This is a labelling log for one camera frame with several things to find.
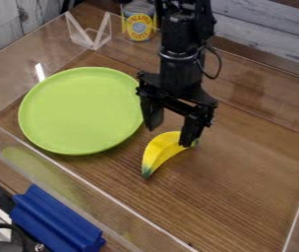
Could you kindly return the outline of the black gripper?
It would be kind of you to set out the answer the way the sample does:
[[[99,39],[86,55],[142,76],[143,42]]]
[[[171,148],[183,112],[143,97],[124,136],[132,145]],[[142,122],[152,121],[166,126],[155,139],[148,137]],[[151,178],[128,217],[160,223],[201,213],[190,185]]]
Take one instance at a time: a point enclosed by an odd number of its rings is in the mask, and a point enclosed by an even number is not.
[[[146,127],[154,131],[163,123],[165,109],[186,118],[179,145],[189,148],[213,123],[217,99],[202,88],[202,78],[214,80],[203,70],[206,51],[194,55],[160,52],[160,71],[138,73],[140,107]]]

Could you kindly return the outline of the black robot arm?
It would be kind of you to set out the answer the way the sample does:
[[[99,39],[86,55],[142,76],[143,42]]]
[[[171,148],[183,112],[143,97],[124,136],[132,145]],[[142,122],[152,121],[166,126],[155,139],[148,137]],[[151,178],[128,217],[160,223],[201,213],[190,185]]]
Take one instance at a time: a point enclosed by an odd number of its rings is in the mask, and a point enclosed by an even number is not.
[[[162,31],[160,71],[138,73],[136,94],[148,129],[162,125],[166,110],[185,117],[179,145],[187,148],[213,124],[218,107],[218,100],[202,88],[217,20],[211,0],[156,0],[155,6]]]

